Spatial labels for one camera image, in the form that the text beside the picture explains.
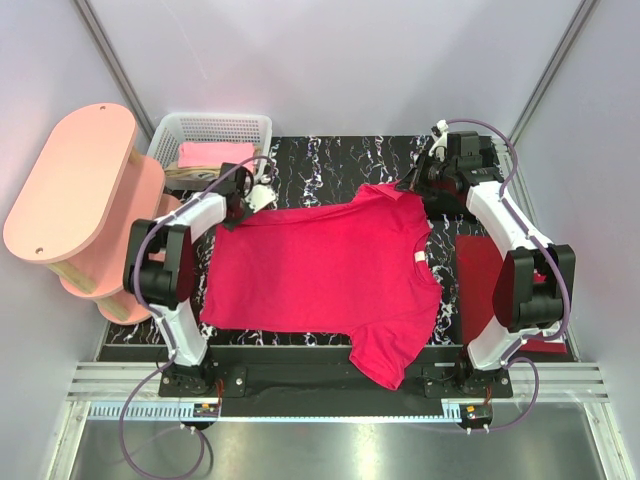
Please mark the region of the pink folded t shirt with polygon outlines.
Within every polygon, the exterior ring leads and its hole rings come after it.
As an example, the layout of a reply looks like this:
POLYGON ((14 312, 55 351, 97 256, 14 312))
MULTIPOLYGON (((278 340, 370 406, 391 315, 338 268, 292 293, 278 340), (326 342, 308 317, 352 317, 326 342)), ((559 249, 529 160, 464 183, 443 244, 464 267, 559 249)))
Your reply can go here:
POLYGON ((178 151, 177 166, 180 169, 208 169, 224 163, 236 165, 254 155, 252 143, 185 142, 178 151))

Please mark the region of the orange connector board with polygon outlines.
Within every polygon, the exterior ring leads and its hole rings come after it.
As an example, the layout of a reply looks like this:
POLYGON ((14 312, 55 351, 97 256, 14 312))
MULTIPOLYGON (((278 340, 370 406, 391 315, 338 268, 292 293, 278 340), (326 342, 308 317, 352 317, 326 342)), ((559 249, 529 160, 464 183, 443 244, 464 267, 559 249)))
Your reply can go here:
POLYGON ((193 416, 197 418, 219 418, 221 406, 222 402, 220 399, 195 402, 193 406, 193 416))
POLYGON ((493 407, 489 403, 464 405, 461 408, 461 419, 467 423, 490 424, 493 420, 493 407))

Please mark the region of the right orange connector board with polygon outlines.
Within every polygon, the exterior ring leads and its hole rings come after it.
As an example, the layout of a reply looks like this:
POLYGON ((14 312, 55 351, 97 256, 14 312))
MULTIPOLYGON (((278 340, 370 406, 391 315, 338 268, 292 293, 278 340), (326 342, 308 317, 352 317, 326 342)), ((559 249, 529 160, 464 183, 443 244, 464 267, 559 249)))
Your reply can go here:
POLYGON ((493 420, 493 407, 489 403, 464 405, 461 408, 461 419, 467 423, 490 424, 493 420))

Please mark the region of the beige folded t shirt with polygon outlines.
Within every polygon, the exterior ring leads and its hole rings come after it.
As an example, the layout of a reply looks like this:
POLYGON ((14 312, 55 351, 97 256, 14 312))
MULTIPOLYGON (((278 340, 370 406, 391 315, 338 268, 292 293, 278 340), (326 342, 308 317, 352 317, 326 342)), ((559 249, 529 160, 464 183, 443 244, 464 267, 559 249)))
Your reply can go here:
POLYGON ((222 168, 221 166, 208 169, 180 169, 177 166, 177 160, 178 158, 164 168, 164 172, 169 178, 214 178, 220 173, 222 168))

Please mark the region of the pink three tier shelf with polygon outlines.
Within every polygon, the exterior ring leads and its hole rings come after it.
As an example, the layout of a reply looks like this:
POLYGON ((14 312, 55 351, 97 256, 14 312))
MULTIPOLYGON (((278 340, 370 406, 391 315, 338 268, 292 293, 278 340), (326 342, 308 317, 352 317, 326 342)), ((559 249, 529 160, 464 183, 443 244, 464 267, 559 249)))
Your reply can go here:
POLYGON ((149 318, 123 287, 131 226, 180 206, 161 164, 139 153, 137 123, 124 106, 98 103, 51 131, 3 227, 16 257, 47 267, 70 294, 93 301, 109 321, 149 318))

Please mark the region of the white plastic basket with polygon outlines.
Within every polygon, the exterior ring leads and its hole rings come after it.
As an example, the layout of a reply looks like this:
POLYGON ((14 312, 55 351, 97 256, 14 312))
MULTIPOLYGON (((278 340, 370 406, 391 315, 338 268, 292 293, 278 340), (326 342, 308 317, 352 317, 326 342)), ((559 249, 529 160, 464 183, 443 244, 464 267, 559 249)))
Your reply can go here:
MULTIPOLYGON (((255 154, 267 155, 272 139, 272 120, 266 115, 182 112, 166 115, 156 129, 147 155, 163 169, 178 158, 185 142, 252 143, 255 154)), ((203 190, 213 178, 169 178, 171 190, 203 190)))

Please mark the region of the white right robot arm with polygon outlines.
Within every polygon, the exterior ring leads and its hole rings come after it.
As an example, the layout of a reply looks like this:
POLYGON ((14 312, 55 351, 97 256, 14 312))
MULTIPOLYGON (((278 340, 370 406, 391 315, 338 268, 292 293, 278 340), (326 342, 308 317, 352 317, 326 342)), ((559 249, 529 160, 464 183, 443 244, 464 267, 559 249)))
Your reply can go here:
POLYGON ((458 216, 482 224, 502 259, 488 324, 462 348, 442 379, 464 396, 481 396, 500 382, 515 352, 544 340, 556 327, 562 336, 571 310, 576 256, 568 245, 542 235, 514 204, 489 136, 431 131, 399 189, 422 198, 428 216, 458 216))

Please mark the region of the red t shirt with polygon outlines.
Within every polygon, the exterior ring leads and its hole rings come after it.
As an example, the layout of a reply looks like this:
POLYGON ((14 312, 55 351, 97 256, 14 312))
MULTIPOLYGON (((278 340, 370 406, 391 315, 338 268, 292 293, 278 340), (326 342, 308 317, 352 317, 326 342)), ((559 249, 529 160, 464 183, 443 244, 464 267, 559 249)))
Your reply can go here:
POLYGON ((441 288, 422 200, 364 185, 344 204, 263 211, 218 229, 201 321, 227 330, 346 335, 350 361, 397 389, 430 339, 441 288))

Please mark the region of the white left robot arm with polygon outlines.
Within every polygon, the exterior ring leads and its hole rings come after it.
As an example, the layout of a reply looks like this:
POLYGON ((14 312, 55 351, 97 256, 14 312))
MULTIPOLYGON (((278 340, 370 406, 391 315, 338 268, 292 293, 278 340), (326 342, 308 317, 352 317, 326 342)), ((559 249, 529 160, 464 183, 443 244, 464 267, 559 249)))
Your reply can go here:
POLYGON ((190 298, 196 286, 194 242, 226 221, 249 214, 246 203, 254 176, 252 159, 224 163, 217 179, 178 208, 130 227, 123 287, 152 316, 168 347, 169 362, 198 367, 206 356, 190 298))

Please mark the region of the black folded t shirt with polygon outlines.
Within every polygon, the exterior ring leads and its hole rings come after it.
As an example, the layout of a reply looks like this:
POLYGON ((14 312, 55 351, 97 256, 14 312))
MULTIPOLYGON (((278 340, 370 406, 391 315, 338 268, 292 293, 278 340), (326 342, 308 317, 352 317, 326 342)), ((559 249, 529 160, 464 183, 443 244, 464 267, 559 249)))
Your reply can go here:
POLYGON ((497 155, 493 147, 480 148, 477 155, 455 155, 449 159, 454 163, 455 192, 438 195, 419 195, 430 217, 438 215, 473 217, 466 206, 471 186, 481 181, 500 180, 497 155))

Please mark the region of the left orange connector board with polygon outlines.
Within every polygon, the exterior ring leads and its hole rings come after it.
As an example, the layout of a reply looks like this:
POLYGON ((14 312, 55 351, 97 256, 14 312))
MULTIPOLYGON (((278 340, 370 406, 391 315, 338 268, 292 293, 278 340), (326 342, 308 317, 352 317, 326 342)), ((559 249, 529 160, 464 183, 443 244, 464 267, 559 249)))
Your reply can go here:
POLYGON ((197 418, 219 418, 221 406, 222 402, 220 399, 195 402, 193 406, 193 416, 197 418))

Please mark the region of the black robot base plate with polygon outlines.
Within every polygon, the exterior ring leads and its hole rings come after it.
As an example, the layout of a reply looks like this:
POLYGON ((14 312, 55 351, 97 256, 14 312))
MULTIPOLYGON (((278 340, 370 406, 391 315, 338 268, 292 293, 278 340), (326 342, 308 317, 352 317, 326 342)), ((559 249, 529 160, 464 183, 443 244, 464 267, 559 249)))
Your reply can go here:
POLYGON ((427 346, 395 390, 365 376, 338 347, 213 347, 201 367, 171 367, 159 394, 222 401, 231 417, 427 417, 440 416, 445 400, 512 397, 503 370, 473 373, 460 361, 461 346, 427 346))

